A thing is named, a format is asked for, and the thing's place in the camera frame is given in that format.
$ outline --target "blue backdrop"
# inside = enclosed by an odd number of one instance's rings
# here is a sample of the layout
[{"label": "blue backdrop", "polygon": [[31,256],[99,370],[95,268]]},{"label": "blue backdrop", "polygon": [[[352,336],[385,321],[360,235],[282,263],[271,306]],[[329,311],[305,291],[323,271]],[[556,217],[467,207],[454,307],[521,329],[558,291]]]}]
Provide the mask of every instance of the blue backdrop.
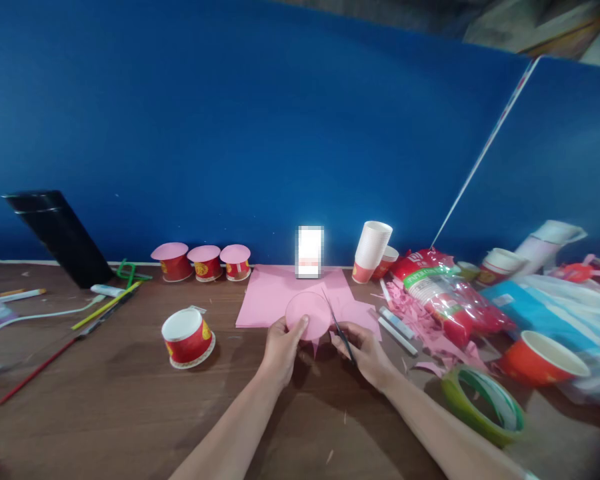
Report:
[{"label": "blue backdrop", "polygon": [[[292,263],[317,224],[350,265],[369,219],[424,247],[526,65],[260,1],[2,0],[0,195],[62,190],[108,260]],[[45,258],[0,198],[0,259]]]},{"label": "blue backdrop", "polygon": [[600,255],[600,68],[544,57],[436,245],[480,261],[549,219],[589,233],[558,260]]}]

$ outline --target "pink paper circle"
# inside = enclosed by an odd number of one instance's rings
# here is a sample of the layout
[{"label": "pink paper circle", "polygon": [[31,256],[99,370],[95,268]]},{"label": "pink paper circle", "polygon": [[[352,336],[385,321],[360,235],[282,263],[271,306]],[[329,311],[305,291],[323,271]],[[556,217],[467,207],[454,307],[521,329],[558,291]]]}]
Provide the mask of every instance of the pink paper circle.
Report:
[{"label": "pink paper circle", "polygon": [[192,262],[206,262],[213,260],[220,255],[220,247],[215,245],[201,245],[194,248],[187,254],[187,258]]},{"label": "pink paper circle", "polygon": [[324,297],[314,292],[300,292],[287,305],[287,328],[291,330],[303,315],[309,316],[307,329],[302,340],[316,340],[322,337],[331,324],[331,310]]},{"label": "pink paper circle", "polygon": [[220,260],[224,263],[242,263],[251,256],[251,251],[244,245],[228,245],[220,252]]},{"label": "pink paper circle", "polygon": [[170,242],[163,243],[151,254],[151,258],[154,260],[171,260],[172,258],[178,258],[189,250],[189,247],[184,243]]}]

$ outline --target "green tape roll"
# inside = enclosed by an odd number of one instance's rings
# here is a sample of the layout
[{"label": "green tape roll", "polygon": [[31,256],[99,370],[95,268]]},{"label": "green tape roll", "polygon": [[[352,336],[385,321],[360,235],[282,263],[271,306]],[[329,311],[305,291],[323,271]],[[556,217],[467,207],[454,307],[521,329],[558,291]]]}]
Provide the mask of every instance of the green tape roll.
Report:
[{"label": "green tape roll", "polygon": [[[472,387],[491,404],[500,425],[492,422],[472,404],[462,390],[461,383]],[[466,365],[458,365],[442,378],[442,391],[453,414],[498,447],[504,447],[522,435],[525,428],[522,408],[490,376]]]}]

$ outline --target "clear plastic wrap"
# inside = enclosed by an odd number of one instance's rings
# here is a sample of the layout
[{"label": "clear plastic wrap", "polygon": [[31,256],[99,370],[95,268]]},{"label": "clear plastic wrap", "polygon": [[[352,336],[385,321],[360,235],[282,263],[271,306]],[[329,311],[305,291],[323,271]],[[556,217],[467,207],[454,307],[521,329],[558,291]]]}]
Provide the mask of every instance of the clear plastic wrap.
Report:
[{"label": "clear plastic wrap", "polygon": [[452,257],[432,248],[407,252],[391,272],[404,283],[408,294],[442,324],[445,336],[458,348],[467,346],[474,331],[489,334],[515,328],[464,278],[454,275],[453,267]]}]

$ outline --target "wooden tabletop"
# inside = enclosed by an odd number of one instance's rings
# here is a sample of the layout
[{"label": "wooden tabletop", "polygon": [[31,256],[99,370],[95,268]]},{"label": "wooden tabletop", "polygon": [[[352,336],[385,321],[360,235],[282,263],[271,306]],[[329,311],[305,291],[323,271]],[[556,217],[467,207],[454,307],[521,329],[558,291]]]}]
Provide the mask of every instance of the wooden tabletop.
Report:
[{"label": "wooden tabletop", "polygon": [[[266,331],[235,328],[247,281],[166,284],[156,267],[139,272],[156,279],[0,407],[0,479],[167,478],[252,378]],[[378,285],[348,280],[356,300],[383,304],[370,295]],[[18,288],[49,291],[10,303],[21,315],[76,309],[93,298],[58,267],[0,265],[0,292]],[[160,326],[190,305],[208,310],[217,345],[202,365],[178,371]],[[1,330],[0,365],[15,365],[0,376],[0,398],[71,338],[69,327],[84,316]],[[510,344],[492,342],[500,350]],[[412,358],[384,330],[383,347],[401,371],[403,359],[408,367],[429,359]],[[312,357],[307,350],[297,360],[247,478],[445,478],[392,406],[330,346]],[[444,405],[436,377],[419,370],[408,377]],[[574,405],[554,387],[530,391],[500,380],[528,415],[527,434],[508,455],[543,480],[600,479],[600,407]]]}]

